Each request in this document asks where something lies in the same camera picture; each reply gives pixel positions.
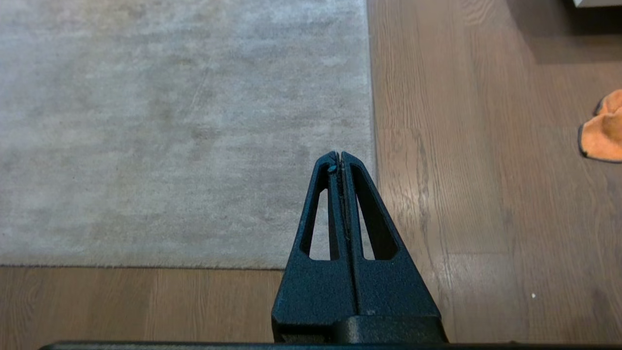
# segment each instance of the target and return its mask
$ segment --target area rug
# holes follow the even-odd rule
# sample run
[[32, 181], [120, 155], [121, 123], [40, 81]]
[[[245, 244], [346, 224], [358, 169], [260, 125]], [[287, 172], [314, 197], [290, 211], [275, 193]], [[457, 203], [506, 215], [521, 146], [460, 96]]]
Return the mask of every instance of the area rug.
[[369, 66], [363, 0], [3, 1], [0, 265], [284, 267]]

